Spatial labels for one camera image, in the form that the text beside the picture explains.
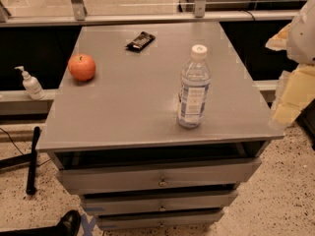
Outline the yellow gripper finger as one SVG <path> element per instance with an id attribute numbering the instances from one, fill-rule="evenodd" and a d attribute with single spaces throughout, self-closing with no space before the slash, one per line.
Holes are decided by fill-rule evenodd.
<path id="1" fill-rule="evenodd" d="M 315 99 L 315 66 L 299 64 L 292 72 L 283 71 L 275 96 L 271 122 L 289 126 Z"/>
<path id="2" fill-rule="evenodd" d="M 287 24 L 285 27 L 283 27 L 278 33 L 276 33 L 267 41 L 265 46 L 268 49 L 271 49 L 274 51 L 286 50 L 289 27 L 290 27 L 290 24 Z"/>

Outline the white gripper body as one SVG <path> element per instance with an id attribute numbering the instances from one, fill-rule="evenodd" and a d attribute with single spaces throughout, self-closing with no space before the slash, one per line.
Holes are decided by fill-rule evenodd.
<path id="1" fill-rule="evenodd" d="M 299 64 L 315 64 L 315 0 L 308 0 L 291 21 L 286 53 Z"/>

